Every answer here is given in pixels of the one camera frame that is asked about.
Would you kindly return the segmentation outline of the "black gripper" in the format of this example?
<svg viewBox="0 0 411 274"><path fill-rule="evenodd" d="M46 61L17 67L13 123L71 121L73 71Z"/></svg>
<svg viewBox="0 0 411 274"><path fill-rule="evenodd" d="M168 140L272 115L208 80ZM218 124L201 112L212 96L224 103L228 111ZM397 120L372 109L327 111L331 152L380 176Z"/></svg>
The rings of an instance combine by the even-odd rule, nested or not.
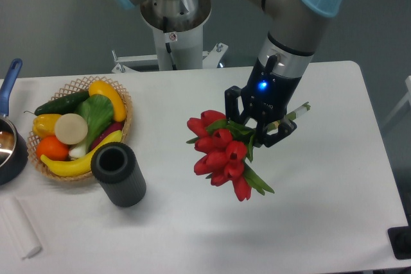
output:
<svg viewBox="0 0 411 274"><path fill-rule="evenodd" d="M238 124L246 124L250 118L257 121L253 142L253 146L257 148L269 148L297 129L297 125L284 116L301 79L275 73L278 63L277 56L270 56L265 65L257 61L246 86L232 86L224 94L228 120ZM277 132L271 134L268 132L269 125L266 124L274 121L278 121L279 125Z"/></svg>

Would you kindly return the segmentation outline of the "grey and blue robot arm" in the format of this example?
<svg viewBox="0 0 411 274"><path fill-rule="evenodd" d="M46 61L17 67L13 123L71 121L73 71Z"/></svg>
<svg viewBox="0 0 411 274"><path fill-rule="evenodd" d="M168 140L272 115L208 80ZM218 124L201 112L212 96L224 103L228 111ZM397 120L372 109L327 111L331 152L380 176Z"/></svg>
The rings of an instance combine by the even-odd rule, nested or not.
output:
<svg viewBox="0 0 411 274"><path fill-rule="evenodd" d="M211 0L116 0L139 8L151 27L162 71L203 68L203 26ZM273 146L296 128L288 103L342 0L248 0L273 22L243 88L225 91L225 114L238 124L255 120L253 145Z"/></svg>

